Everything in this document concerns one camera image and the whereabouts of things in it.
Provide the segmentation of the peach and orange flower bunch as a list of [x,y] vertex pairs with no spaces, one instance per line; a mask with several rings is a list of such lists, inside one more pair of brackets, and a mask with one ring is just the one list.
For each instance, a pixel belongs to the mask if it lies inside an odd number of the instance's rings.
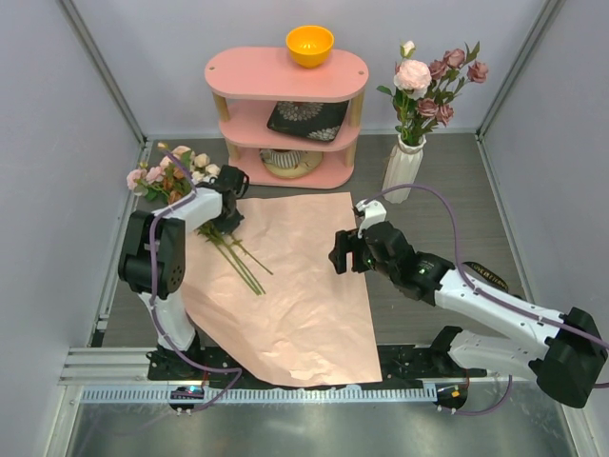
[[[243,241],[235,235],[235,231],[231,234],[222,234],[212,225],[212,220],[220,215],[222,209],[222,196],[212,188],[212,183],[219,175],[222,166],[212,163],[207,154],[196,153],[186,146],[170,149],[167,144],[160,143],[158,149],[164,154],[158,166],[162,167],[166,174],[164,185],[169,190],[167,205],[174,210],[184,210],[188,215],[192,215],[195,222],[191,231],[215,247],[255,295],[264,295],[263,285],[243,258],[248,257],[266,273],[270,273],[271,270],[244,246]],[[212,210],[213,215],[209,218],[200,215],[206,206],[200,206],[198,209],[194,207],[201,201],[206,190],[209,192],[207,197],[215,198],[220,205],[219,209]]]

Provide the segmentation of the pink wrapping paper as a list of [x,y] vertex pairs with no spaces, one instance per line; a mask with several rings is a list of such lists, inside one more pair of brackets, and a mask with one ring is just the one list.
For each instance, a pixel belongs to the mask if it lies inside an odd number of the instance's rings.
[[203,236],[186,240],[181,286],[191,321],[258,379],[314,387],[382,379],[365,277],[336,274],[335,233],[353,229],[349,193],[249,198],[235,232],[256,295]]

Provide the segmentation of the black ribbon with gold text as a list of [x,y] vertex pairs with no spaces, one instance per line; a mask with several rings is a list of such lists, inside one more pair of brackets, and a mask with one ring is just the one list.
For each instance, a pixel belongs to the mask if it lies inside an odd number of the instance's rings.
[[500,278],[499,275],[491,271],[489,268],[486,268],[482,264],[478,262],[467,261],[463,263],[466,267],[472,269],[476,272],[484,281],[488,284],[493,285],[495,288],[500,289],[501,291],[508,293],[509,287],[507,283]]

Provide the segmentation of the pale pink flower stem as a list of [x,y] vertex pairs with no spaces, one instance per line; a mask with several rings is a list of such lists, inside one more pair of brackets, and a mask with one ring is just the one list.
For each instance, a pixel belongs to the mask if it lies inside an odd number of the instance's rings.
[[390,97],[399,122],[397,132],[401,141],[409,147],[415,147],[421,142],[422,117],[418,114],[418,103],[432,82],[428,66],[413,58],[415,50],[413,41],[402,43],[402,60],[395,65],[394,70],[394,88],[377,86],[377,91]]

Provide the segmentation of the mauve pink flower bunch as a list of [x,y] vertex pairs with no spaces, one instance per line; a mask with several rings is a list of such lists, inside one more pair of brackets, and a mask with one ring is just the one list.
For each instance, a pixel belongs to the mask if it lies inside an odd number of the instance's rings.
[[417,103],[415,114],[416,138],[420,139],[438,127],[447,127],[455,115],[454,102],[470,84],[486,82],[489,67],[478,59],[481,44],[472,48],[447,50],[443,57],[434,60],[428,69],[431,84]]

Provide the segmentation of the light pink rose spray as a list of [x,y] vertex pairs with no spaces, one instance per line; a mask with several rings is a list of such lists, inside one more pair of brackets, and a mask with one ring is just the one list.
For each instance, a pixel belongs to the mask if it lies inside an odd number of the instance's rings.
[[165,170],[160,166],[150,169],[139,167],[128,174],[127,187],[135,196],[145,197],[149,201],[157,198],[167,200],[169,190],[164,185],[165,178]]

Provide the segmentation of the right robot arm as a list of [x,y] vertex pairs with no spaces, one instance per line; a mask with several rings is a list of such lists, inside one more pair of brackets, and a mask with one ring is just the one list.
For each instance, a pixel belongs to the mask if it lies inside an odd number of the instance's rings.
[[376,271],[409,299],[466,315],[499,333],[444,328],[429,362],[442,376],[485,369],[533,381],[553,400],[586,405],[608,360],[591,314],[543,308],[490,287],[435,254],[417,252],[388,222],[339,230],[328,254],[335,271]]

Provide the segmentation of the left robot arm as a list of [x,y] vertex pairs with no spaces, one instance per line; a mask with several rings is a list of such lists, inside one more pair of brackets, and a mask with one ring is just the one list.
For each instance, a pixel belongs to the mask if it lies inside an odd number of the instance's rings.
[[244,196],[249,177],[223,166],[219,176],[201,183],[183,199],[153,212],[134,211],[122,245],[119,279],[147,306],[157,332],[155,356],[169,360],[181,379],[195,378],[203,365],[197,330],[190,322],[181,286],[187,272],[187,236],[199,228],[229,235],[244,216],[237,200]]

